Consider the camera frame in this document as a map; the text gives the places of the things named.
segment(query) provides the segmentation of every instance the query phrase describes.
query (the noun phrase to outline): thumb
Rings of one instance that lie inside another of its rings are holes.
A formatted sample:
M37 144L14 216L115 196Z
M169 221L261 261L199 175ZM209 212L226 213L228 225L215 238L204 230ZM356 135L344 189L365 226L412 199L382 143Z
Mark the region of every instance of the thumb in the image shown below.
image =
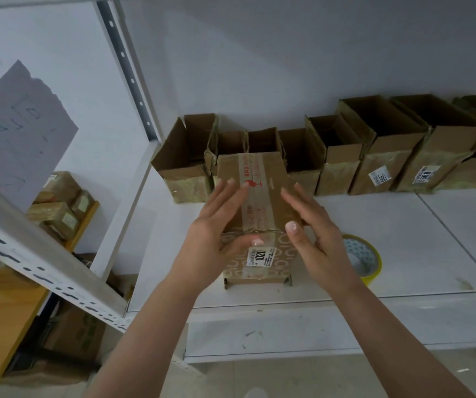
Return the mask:
M221 249L221 254L228 258L233 258L249 247L261 246L262 244L264 244L264 242L258 234L244 234L223 247Z
M301 254L304 262L311 260L315 256L316 247L308 239L304 229L297 222L291 221L286 223L286 232L289 240Z

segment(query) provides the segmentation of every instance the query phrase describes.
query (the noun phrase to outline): floor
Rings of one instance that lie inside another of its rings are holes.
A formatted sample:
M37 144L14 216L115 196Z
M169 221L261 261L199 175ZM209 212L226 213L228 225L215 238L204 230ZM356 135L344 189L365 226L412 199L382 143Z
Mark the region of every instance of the floor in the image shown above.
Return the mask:
M106 359L121 334L108 328L100 356ZM435 356L476 394L476 349L435 351ZM363 355L305 359L245 360L211 363L197 378L171 366L163 398L242 398L254 387L268 397L385 397L385 392ZM27 389L0 386L0 398L80 398L86 383Z

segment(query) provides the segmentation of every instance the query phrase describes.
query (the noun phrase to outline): packing tape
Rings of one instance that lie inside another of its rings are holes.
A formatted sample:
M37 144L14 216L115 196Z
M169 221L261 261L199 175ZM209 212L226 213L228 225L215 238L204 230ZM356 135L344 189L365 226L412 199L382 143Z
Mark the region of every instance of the packing tape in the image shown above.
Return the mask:
M382 258L378 250L367 240L353 234L344 234L343 239L352 266L368 285L382 270Z

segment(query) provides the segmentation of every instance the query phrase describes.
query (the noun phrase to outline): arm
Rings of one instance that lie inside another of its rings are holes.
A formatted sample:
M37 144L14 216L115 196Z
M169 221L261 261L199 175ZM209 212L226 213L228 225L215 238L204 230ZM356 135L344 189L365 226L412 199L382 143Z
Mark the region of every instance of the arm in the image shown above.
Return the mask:
M288 236L312 278L334 300L388 396L474 397L363 284L350 264L341 232L299 184L282 198L314 230L313 245L295 222Z
M87 398L158 397L170 360L198 295L221 274L228 259L263 243L258 235L220 248L223 229L245 201L247 185L221 181L188 229L166 278L96 375Z

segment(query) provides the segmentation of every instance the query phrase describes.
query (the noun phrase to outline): hand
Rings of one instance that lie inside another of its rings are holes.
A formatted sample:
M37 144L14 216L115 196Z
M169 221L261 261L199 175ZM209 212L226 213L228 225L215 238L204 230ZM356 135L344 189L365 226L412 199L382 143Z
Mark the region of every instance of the hand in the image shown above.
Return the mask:
M282 198L310 225L317 237L315 245L308 239L304 229L295 221L286 223L289 240L301 254L312 279L331 297L338 297L352 287L363 286L356 274L339 228L332 222L324 207L308 196L296 183L297 196L281 189Z
M248 188L247 183L239 187L234 179L220 181L190 225L168 274L179 281L183 291L199 295L216 280L231 258L264 243L258 234L246 234L220 247L221 233L247 199Z

